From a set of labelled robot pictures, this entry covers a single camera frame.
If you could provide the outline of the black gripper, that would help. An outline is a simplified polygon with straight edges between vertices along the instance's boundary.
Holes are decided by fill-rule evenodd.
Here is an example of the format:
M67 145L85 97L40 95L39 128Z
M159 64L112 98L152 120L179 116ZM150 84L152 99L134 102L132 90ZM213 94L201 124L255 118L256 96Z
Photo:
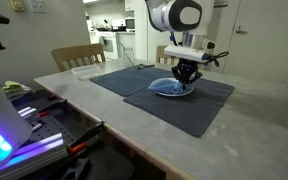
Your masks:
M194 81L199 79L203 74L198 71L198 66L196 61L191 61L187 59L180 58L176 66L171 68L174 78L180 83L183 83L182 78L190 77L193 75L192 79L188 79L183 83L182 88L186 89L187 84L192 84Z

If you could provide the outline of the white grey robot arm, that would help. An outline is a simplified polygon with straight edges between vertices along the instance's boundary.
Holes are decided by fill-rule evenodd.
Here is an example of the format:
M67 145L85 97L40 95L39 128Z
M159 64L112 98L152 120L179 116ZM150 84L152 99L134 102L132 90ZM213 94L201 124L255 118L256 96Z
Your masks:
M198 64L206 63L208 51L216 44L206 39L214 0L144 0L151 26L160 32L182 32L182 44L168 45L164 53L179 59L172 67L174 77L183 85L191 84L202 74Z

